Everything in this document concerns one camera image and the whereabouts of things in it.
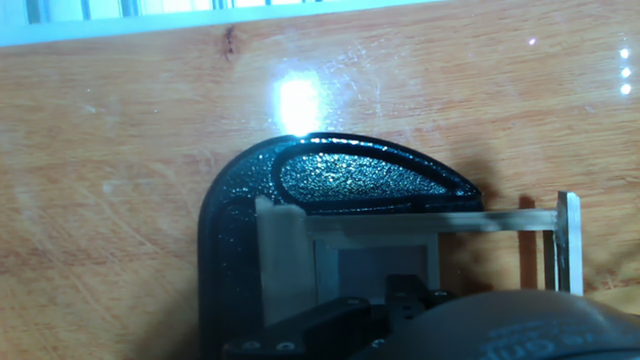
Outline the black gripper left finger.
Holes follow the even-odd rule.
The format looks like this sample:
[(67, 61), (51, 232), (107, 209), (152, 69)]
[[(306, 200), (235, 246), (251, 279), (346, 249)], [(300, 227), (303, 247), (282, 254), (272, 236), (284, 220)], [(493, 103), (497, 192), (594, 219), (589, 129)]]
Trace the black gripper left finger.
[(342, 297), (225, 345), (225, 360), (343, 360), (390, 333), (389, 311)]

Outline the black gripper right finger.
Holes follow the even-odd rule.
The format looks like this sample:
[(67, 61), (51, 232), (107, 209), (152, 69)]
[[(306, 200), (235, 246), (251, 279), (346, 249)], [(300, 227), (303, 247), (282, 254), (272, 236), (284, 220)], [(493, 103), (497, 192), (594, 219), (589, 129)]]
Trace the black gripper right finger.
[(392, 333), (424, 312), (457, 298), (450, 291), (429, 290), (418, 275), (394, 274), (385, 278), (385, 308)]

